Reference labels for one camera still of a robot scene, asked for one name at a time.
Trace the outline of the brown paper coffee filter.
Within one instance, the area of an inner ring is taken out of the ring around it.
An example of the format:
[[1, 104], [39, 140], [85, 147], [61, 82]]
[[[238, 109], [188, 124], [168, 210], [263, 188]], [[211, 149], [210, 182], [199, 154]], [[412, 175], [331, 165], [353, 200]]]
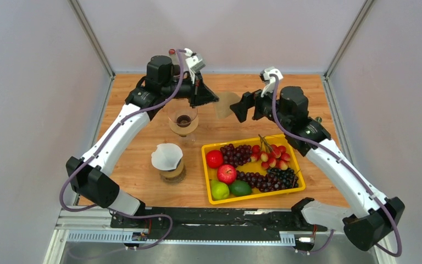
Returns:
[[233, 114], [230, 106], [238, 103], [241, 97], [236, 93], [229, 91], [218, 92], [216, 95], [219, 98], [217, 102], [213, 103], [216, 118], [224, 119]]

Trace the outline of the clear glass dripper cone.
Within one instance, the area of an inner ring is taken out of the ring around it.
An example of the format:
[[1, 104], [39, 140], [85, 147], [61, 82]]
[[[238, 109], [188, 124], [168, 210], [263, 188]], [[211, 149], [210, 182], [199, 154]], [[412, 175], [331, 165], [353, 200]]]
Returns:
[[179, 128], [190, 127], [198, 116], [198, 109], [190, 107], [186, 99], [172, 100], [165, 106], [165, 110], [172, 125]]

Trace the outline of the white paper coffee filter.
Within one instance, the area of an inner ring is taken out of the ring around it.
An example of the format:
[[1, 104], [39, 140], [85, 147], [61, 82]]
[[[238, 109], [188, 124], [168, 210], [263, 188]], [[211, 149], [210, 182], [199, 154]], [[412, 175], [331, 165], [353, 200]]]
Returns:
[[151, 154], [151, 164], [160, 171], [175, 170], [183, 158], [182, 149], [172, 143], [159, 144]]

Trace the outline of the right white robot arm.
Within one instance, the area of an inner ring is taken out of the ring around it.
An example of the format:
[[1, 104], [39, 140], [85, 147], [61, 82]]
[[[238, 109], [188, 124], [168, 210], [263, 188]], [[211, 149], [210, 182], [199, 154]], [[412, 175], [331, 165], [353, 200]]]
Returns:
[[316, 165], [341, 192], [349, 208], [330, 206], [305, 198], [293, 206], [293, 225], [301, 230], [310, 225], [324, 226], [343, 232], [358, 249], [368, 251], [394, 233], [397, 252], [402, 254], [402, 242], [397, 224], [405, 209], [398, 198], [389, 198], [369, 183], [342, 154], [327, 130], [309, 117], [308, 98], [297, 86], [275, 92], [262, 90], [246, 92], [230, 110], [239, 122], [247, 119], [247, 112], [254, 108], [254, 120], [266, 117], [274, 121], [285, 134], [289, 145]]

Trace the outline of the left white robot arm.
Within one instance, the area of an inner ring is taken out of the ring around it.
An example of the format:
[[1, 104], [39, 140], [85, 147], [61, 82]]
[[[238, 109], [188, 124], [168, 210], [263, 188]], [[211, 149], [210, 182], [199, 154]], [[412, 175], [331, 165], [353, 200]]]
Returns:
[[203, 81], [200, 71], [205, 65], [202, 56], [190, 49], [170, 49], [169, 55], [150, 59], [146, 75], [129, 92], [108, 130], [82, 157], [67, 160], [68, 179], [59, 194], [63, 209], [76, 212], [63, 201], [66, 188], [71, 187], [93, 206], [125, 216], [134, 228], [145, 223], [144, 203], [122, 191], [110, 175], [130, 142], [168, 102], [187, 99], [190, 107], [198, 107], [219, 101]]

